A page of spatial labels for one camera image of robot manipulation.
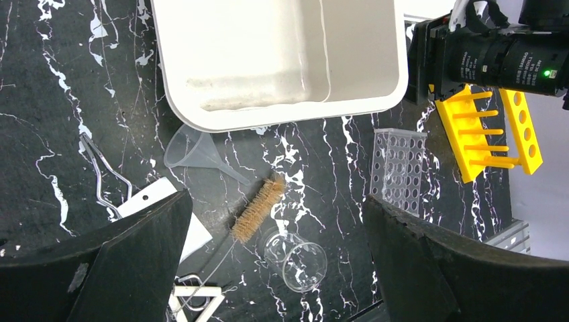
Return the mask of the metal crucible tongs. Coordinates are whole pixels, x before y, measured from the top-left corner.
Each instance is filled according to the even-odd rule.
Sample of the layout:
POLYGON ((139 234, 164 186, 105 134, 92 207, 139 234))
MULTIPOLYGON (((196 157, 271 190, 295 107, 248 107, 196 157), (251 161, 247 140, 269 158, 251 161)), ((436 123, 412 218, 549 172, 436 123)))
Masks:
POLYGON ((103 175, 107 172, 112 174, 118 181, 121 181, 126 185, 126 197, 125 199, 128 201, 131 199, 134 191, 134 187, 132 183, 125 178, 123 175, 118 173, 106 159, 102 151, 98 148, 98 146, 93 142, 93 140, 87 135, 87 133, 83 132, 79 135, 79 139, 81 144, 83 145, 85 152, 89 156, 91 161, 93 171, 96 176, 96 198, 98 204, 108 208, 114 215, 116 219, 121 219, 122 215, 119 212, 117 206, 115 206, 111 201, 107 199, 107 197, 103 194, 103 175))

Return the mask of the clear glass beaker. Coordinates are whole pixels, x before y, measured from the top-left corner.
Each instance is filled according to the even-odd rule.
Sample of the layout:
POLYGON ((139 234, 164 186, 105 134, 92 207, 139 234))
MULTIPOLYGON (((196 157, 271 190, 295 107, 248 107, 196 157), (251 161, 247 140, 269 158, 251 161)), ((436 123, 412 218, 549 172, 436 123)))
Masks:
POLYGON ((262 250, 268 267, 294 292, 312 291, 327 274, 325 250, 298 233, 275 227, 266 232, 262 250))

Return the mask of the clear acrylic tube rack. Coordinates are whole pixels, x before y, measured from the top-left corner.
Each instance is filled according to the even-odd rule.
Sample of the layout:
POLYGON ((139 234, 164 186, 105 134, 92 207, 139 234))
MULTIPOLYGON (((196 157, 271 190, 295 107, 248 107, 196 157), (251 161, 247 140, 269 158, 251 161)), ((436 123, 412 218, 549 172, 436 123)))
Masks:
POLYGON ((426 133, 395 128, 374 130, 369 193, 419 215, 426 133))

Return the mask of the yellow test tube rack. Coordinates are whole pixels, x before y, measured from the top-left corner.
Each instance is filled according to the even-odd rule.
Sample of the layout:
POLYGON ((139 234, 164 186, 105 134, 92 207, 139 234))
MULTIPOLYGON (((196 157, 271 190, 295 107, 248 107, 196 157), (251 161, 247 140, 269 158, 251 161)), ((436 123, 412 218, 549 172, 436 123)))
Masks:
POLYGON ((496 152, 508 152, 509 147, 488 142, 489 136, 499 136, 505 132, 503 129, 487 129, 482 124, 484 118, 499 116, 499 111, 479 111, 476 108, 476 102, 490 99, 492 92, 473 93, 467 85, 449 99, 435 101, 465 183, 475 181, 488 167, 513 169, 520 166, 524 173, 532 175, 544 162, 525 94, 499 89, 499 95, 519 153, 515 157, 496 156, 496 152))

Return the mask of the clear plastic funnel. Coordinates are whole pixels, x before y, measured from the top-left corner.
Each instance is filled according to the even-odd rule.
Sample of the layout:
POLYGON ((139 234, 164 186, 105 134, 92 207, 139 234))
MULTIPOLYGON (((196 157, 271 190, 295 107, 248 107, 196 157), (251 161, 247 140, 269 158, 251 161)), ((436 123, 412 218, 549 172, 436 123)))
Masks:
POLYGON ((249 179, 221 159, 210 133, 188 125, 180 126, 169 141, 164 164, 167 168, 216 168, 244 185, 250 184, 249 179))

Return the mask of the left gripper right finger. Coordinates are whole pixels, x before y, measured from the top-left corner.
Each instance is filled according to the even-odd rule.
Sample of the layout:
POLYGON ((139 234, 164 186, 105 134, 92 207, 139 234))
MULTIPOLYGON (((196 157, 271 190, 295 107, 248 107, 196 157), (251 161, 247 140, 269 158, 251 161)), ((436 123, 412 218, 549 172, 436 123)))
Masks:
POLYGON ((567 321, 568 263, 496 248, 368 196, 363 226, 391 321, 567 321))

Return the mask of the white clay triangle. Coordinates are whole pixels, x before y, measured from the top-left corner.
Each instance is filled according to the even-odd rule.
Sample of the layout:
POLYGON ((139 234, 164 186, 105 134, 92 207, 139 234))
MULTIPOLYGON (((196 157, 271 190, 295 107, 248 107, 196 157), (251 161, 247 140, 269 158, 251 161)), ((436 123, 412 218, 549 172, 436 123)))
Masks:
POLYGON ((168 321, 190 321, 186 311, 197 313, 194 321, 206 322, 225 300, 218 286, 174 286, 168 299, 168 321))

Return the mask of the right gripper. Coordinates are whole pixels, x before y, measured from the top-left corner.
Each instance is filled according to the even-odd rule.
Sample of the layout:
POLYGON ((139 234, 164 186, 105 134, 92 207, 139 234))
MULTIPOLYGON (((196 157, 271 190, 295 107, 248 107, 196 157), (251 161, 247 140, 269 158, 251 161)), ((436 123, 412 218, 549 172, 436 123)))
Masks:
POLYGON ((429 99, 445 101, 458 93, 448 76, 450 54, 446 45, 450 14, 415 24, 407 52, 409 80, 405 99, 421 105, 429 99))

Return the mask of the white paper tag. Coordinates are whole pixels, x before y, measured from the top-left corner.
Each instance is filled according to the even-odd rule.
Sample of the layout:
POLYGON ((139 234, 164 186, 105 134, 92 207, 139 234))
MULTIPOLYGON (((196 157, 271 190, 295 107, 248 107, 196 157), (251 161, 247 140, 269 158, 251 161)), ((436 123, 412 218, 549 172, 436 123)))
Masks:
POLYGON ((118 208, 119 216, 135 219, 137 251, 182 263, 213 237, 193 212, 188 191, 163 177, 148 184, 118 208))

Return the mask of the beige plastic bin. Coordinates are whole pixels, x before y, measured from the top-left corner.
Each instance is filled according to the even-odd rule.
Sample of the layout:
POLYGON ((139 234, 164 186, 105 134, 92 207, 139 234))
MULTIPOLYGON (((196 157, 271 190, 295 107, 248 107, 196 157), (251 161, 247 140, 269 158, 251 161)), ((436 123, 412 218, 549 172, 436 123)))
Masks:
POLYGON ((172 112, 210 133, 362 115, 407 88, 402 1, 153 1, 172 112))

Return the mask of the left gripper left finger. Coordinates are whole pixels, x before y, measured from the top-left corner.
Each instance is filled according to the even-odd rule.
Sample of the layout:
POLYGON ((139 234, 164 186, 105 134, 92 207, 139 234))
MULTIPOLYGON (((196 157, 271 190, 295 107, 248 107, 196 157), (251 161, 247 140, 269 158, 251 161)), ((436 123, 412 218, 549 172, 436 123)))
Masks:
POLYGON ((2 321, 163 321, 174 262, 135 249, 135 219, 1 259, 2 321))

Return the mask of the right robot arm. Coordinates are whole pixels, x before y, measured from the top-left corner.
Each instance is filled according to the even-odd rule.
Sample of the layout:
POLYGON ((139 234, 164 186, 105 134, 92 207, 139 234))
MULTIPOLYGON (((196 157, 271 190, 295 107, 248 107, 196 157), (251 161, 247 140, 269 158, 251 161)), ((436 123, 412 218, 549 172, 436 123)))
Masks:
POLYGON ((404 98, 446 101, 467 84, 562 97, 568 109, 568 2, 524 1, 517 24, 496 1, 457 1, 416 24, 404 98))

